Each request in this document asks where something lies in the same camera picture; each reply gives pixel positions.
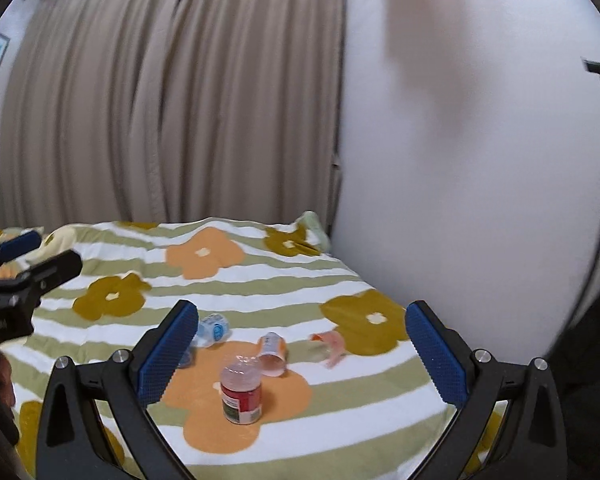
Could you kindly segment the left hand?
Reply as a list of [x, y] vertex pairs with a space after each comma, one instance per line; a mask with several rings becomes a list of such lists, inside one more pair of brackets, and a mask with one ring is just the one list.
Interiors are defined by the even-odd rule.
[[0, 400], [8, 408], [13, 408], [16, 404], [12, 366], [3, 352], [0, 352]]

